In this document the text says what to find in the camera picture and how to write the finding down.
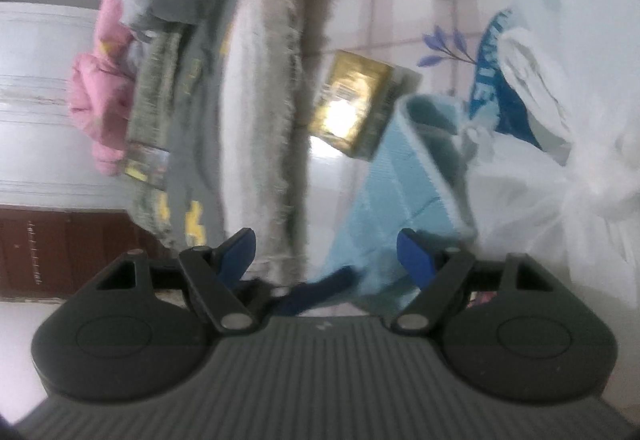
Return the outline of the light blue towel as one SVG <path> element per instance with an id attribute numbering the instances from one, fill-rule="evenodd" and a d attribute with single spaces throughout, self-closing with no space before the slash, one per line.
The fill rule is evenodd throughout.
<path id="1" fill-rule="evenodd" d="M 357 275 L 354 286 L 330 304 L 390 316 L 418 288 L 396 256 L 401 230 L 444 246 L 469 243 L 475 226 L 464 185 L 475 145 L 462 101 L 408 94 L 396 104 L 354 204 L 337 231 L 320 278 L 342 267 Z"/>

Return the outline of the white plastic bag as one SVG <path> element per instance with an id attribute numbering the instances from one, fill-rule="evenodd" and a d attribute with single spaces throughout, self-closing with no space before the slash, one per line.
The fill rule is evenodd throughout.
<path id="1" fill-rule="evenodd" d="M 639 0 L 513 0 L 498 63 L 544 143 L 482 132 L 475 247 L 639 303 Z"/>

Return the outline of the brown wooden cabinet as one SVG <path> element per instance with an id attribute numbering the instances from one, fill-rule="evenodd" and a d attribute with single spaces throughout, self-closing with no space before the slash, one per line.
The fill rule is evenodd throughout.
<path id="1" fill-rule="evenodd" d="M 66 298 L 130 249 L 170 255 L 124 212 L 1 208 L 1 296 Z"/>

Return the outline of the gold foil packet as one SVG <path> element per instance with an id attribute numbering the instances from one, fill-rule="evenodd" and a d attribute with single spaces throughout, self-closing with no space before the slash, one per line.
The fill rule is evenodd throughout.
<path id="1" fill-rule="evenodd" d="M 326 75 L 309 132 L 350 158 L 368 160 L 390 114 L 393 65 L 340 50 Z"/>

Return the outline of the pink quilted blanket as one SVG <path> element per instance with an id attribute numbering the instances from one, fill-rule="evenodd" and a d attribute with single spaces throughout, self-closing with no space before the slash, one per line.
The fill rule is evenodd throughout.
<path id="1" fill-rule="evenodd" d="M 67 105 L 92 141 L 96 169 L 118 173 L 140 61 L 155 35 L 172 24 L 195 25 L 205 0 L 101 0 L 92 48 L 76 56 Z"/>

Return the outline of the white fluffy blanket edge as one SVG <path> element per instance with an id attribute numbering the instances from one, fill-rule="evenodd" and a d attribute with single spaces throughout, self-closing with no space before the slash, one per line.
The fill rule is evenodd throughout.
<path id="1" fill-rule="evenodd" d="M 224 228 L 257 236 L 250 274 L 278 284 L 304 275 L 297 244 L 304 125 L 311 93 L 303 52 L 308 9 L 323 0 L 239 0 L 220 93 Z"/>

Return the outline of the checkered floral bed sheet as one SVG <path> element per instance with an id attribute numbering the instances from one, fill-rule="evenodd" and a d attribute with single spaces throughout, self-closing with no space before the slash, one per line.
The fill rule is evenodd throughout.
<path id="1" fill-rule="evenodd" d="M 304 63 L 310 76 L 311 104 L 337 51 L 386 62 L 400 85 L 390 108 L 408 94 L 448 96 L 466 111 L 480 38 L 491 20 L 512 0 L 323 0 L 306 11 Z M 370 163 L 332 148 L 304 125 L 308 152 L 306 194 L 307 271 L 318 275 Z"/>

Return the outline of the grey patterned bed cover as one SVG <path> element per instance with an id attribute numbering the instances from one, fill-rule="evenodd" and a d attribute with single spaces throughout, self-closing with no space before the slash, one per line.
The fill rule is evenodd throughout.
<path id="1" fill-rule="evenodd" d="M 125 1 L 137 32 L 155 33 L 134 87 L 120 170 L 129 215 L 173 250 L 224 239 L 219 109 L 238 0 Z"/>

